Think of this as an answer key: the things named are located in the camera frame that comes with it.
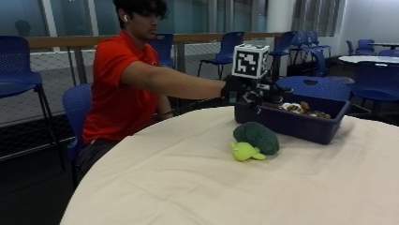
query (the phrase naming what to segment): glove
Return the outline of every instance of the glove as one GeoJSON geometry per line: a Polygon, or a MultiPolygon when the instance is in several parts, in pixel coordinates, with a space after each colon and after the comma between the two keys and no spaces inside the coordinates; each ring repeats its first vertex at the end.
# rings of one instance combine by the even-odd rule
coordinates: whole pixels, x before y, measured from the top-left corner
{"type": "Polygon", "coordinates": [[[250,79],[228,75],[225,82],[221,97],[229,99],[229,102],[237,101],[233,98],[240,98],[250,90],[250,79]]]}

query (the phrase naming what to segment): chair back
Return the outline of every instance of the chair back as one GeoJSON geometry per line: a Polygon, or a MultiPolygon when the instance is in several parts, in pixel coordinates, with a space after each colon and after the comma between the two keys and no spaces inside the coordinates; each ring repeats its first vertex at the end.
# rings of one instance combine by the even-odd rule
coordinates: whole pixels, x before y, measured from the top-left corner
{"type": "Polygon", "coordinates": [[[357,51],[371,51],[374,52],[374,47],[370,45],[374,43],[373,39],[359,39],[357,51]]]}
{"type": "Polygon", "coordinates": [[[291,45],[297,48],[302,48],[303,46],[310,45],[310,34],[307,31],[298,31],[294,39],[291,41],[291,45]]]}
{"type": "Polygon", "coordinates": [[[395,96],[399,99],[399,64],[359,62],[355,65],[354,91],[365,90],[377,98],[395,96]]]}
{"type": "Polygon", "coordinates": [[[399,57],[399,50],[383,50],[378,53],[378,56],[399,57]]]}
{"type": "Polygon", "coordinates": [[[0,73],[31,72],[31,48],[25,38],[0,36],[0,73]]]}
{"type": "Polygon", "coordinates": [[[319,37],[315,31],[309,31],[310,44],[319,45],[319,37]]]}
{"type": "Polygon", "coordinates": [[[149,41],[149,45],[158,52],[160,66],[174,68],[170,57],[173,46],[173,34],[157,34],[156,39],[149,41]]]}
{"type": "Polygon", "coordinates": [[[63,96],[63,105],[73,130],[75,141],[68,145],[69,160],[75,161],[83,145],[87,113],[91,110],[91,83],[72,87],[63,96]]]}
{"type": "Polygon", "coordinates": [[[321,51],[311,51],[311,56],[315,59],[315,76],[317,77],[326,77],[329,75],[329,71],[326,68],[326,58],[321,51]]]}
{"type": "Polygon", "coordinates": [[[288,31],[281,37],[280,37],[280,44],[277,49],[274,50],[276,53],[282,53],[290,48],[293,39],[297,35],[297,31],[288,31]]]}
{"type": "Polygon", "coordinates": [[[331,79],[307,76],[291,76],[277,81],[281,87],[290,87],[294,95],[350,100],[350,87],[331,79]]]}
{"type": "Polygon", "coordinates": [[[220,62],[233,62],[234,47],[244,42],[246,32],[229,32],[224,35],[221,41],[221,51],[216,54],[216,60],[220,62]]]}

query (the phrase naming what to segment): toy broccoli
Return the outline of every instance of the toy broccoli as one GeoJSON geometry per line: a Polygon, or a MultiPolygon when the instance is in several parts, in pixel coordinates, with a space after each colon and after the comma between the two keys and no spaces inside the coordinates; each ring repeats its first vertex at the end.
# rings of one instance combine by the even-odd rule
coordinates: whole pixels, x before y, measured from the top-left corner
{"type": "Polygon", "coordinates": [[[238,143],[249,143],[262,154],[274,155],[280,150],[280,142],[274,132],[257,122],[248,122],[233,131],[238,143]]]}
{"type": "Polygon", "coordinates": [[[233,148],[233,155],[240,161],[248,160],[249,158],[256,158],[260,160],[266,159],[266,156],[260,153],[261,152],[260,149],[257,147],[253,147],[246,142],[238,142],[238,143],[233,142],[232,148],[233,148]]]}

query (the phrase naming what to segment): blue bin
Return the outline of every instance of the blue bin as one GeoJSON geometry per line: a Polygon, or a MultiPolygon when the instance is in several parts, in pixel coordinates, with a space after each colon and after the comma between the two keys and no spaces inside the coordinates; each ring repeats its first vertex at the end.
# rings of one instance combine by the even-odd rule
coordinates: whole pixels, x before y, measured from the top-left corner
{"type": "Polygon", "coordinates": [[[313,111],[327,113],[330,119],[265,106],[260,106],[261,112],[257,113],[254,109],[250,109],[249,104],[237,102],[234,104],[236,121],[241,124],[258,122],[277,133],[314,143],[329,144],[339,128],[342,118],[350,109],[350,102],[299,95],[285,97],[288,103],[301,103],[301,101],[307,102],[313,111]]]}

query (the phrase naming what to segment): red t-shirt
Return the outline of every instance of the red t-shirt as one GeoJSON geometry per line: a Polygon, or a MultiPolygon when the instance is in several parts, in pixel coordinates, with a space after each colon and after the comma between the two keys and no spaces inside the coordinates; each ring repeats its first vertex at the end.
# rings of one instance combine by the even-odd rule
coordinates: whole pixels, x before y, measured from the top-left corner
{"type": "Polygon", "coordinates": [[[93,61],[92,105],[84,126],[84,142],[101,138],[121,141],[153,123],[158,95],[121,83],[127,66],[143,61],[158,66],[156,50],[141,50],[125,31],[104,40],[93,61]]]}

